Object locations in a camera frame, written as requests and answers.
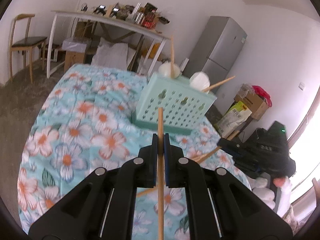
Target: light switch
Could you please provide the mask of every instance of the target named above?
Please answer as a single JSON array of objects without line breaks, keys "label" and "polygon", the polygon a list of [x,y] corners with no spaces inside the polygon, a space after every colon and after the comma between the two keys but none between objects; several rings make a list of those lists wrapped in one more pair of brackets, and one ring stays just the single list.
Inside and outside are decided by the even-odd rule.
[{"label": "light switch", "polygon": [[303,91],[304,88],[305,88],[305,84],[301,82],[301,83],[299,84],[299,88]]}]

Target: metal canister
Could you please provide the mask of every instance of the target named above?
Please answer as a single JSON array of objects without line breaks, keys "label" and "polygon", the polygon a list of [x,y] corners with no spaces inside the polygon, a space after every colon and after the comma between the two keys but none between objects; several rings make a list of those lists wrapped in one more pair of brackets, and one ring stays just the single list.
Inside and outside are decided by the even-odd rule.
[{"label": "metal canister", "polygon": [[134,23],[135,24],[140,24],[143,21],[144,18],[144,13],[143,12],[138,12],[135,19],[134,19]]}]

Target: keyhole-shaped hole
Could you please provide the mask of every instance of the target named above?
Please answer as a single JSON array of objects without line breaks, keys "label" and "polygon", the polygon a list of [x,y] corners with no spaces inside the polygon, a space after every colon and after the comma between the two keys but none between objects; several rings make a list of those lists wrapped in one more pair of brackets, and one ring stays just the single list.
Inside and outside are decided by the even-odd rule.
[{"label": "keyhole-shaped hole", "polygon": [[201,106],[199,106],[199,110],[202,110],[202,109],[204,109],[204,103]]},{"label": "keyhole-shaped hole", "polygon": [[158,97],[159,97],[160,99],[164,99],[166,92],[167,92],[166,89],[162,90],[162,92],[158,95]]},{"label": "keyhole-shaped hole", "polygon": [[185,97],[180,104],[185,105],[187,103],[188,97]]}]

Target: refrigerator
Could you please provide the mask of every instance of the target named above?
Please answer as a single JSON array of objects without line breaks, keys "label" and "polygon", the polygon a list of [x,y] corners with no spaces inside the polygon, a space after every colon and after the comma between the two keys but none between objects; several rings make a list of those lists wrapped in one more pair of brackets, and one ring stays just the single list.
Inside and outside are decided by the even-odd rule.
[{"label": "refrigerator", "polygon": [[247,34],[231,17],[211,16],[202,32],[183,75],[191,77],[203,71],[215,84],[226,78],[236,61]]}]

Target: black chair seat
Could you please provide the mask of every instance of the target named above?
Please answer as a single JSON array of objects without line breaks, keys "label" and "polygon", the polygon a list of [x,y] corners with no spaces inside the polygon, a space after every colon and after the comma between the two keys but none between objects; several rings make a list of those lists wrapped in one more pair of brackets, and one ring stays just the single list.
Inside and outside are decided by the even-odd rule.
[{"label": "black chair seat", "polygon": [[12,44],[12,47],[30,47],[46,39],[47,37],[27,37]]}]

